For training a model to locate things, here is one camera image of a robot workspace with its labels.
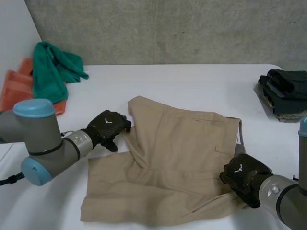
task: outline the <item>white table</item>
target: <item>white table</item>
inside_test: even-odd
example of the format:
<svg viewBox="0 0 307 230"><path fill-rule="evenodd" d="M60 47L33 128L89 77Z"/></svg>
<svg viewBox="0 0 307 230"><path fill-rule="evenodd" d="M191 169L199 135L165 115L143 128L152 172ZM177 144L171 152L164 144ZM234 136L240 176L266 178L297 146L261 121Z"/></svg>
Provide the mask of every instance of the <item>white table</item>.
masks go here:
<svg viewBox="0 0 307 230"><path fill-rule="evenodd" d="M126 115L127 101L141 95L167 105L198 111L214 111L238 117L248 154L267 164L275 174L298 175L299 124L279 123L262 107L253 91L260 75L273 65L146 65L85 66L89 80L68 84L66 112L58 116L61 131L78 130L101 111ZM119 152L128 150L116 139ZM0 159L10 144L0 146ZM97 146L89 157L109 152ZM0 162L0 178L20 172L27 156L23 143L14 144ZM26 179L0 187L0 229L3 230L258 230L287 229L264 209L248 209L232 216L197 221L175 227L147 227L136 223L80 222L80 206L86 194L88 163L80 160L50 183L37 187Z"/></svg>

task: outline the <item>beige pants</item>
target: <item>beige pants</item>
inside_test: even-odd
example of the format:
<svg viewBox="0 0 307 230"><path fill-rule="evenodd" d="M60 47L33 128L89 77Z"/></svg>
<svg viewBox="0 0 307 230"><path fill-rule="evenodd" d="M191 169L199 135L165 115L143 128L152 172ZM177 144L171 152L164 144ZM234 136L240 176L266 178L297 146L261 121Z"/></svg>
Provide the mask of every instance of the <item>beige pants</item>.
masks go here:
<svg viewBox="0 0 307 230"><path fill-rule="evenodd" d="M128 102L131 152L89 160L81 221L177 225L244 206L219 179L235 152L239 119L176 109L143 97Z"/></svg>

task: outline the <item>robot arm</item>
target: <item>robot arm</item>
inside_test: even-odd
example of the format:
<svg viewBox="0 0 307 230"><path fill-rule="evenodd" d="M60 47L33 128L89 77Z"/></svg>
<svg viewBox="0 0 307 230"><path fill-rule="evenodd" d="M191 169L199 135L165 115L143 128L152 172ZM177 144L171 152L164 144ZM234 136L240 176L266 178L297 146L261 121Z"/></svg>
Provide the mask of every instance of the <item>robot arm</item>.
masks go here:
<svg viewBox="0 0 307 230"><path fill-rule="evenodd" d="M250 207L262 204L293 230L307 229L307 118L301 121L299 135L299 182L273 175L266 165L247 154L234 157L220 174Z"/></svg>
<svg viewBox="0 0 307 230"><path fill-rule="evenodd" d="M131 122L106 110L87 128L62 138L52 103L46 99L22 101L0 114L0 143L25 143L29 157L21 164L22 174L38 186L85 157L97 144L117 151L113 139L124 129L129 132Z"/></svg>

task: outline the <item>black folded clothes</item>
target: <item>black folded clothes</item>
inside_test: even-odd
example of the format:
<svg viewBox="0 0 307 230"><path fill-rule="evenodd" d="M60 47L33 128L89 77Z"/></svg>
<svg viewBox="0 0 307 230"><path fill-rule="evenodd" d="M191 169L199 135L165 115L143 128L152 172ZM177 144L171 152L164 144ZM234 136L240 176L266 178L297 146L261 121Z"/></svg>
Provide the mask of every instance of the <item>black folded clothes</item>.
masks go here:
<svg viewBox="0 0 307 230"><path fill-rule="evenodd" d="M280 98L307 100L307 72L272 69L267 86Z"/></svg>
<svg viewBox="0 0 307 230"><path fill-rule="evenodd" d="M261 76L255 91L283 122L298 122L307 110L307 72L272 69Z"/></svg>

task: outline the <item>green towel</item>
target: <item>green towel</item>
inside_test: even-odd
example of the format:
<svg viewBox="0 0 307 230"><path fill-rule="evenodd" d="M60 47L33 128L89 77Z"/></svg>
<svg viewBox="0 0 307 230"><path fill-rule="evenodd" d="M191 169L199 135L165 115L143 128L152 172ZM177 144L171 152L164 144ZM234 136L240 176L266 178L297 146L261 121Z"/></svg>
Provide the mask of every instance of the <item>green towel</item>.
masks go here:
<svg viewBox="0 0 307 230"><path fill-rule="evenodd" d="M64 84L88 79L78 55L59 50L48 42L36 44L33 54L33 93L35 98L47 98L52 103L66 100Z"/></svg>

